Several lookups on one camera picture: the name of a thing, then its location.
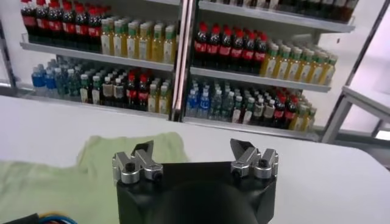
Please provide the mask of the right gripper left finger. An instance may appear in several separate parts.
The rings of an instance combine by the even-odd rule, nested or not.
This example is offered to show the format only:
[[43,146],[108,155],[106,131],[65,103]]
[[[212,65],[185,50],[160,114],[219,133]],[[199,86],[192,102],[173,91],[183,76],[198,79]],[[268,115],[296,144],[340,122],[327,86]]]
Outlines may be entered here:
[[114,184],[135,184],[141,177],[159,182],[163,177],[163,165],[152,159],[153,141],[137,144],[130,155],[125,152],[115,153],[112,158]]

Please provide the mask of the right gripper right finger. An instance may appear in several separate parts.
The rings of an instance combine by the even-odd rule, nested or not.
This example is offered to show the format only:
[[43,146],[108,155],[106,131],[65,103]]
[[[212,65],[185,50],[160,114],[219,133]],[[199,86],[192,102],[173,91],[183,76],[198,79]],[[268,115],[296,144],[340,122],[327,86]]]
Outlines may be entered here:
[[230,172],[237,180],[247,177],[250,172],[255,178],[268,180],[278,175],[278,153],[274,149],[266,149],[261,153],[252,143],[230,140],[235,161],[231,162]]

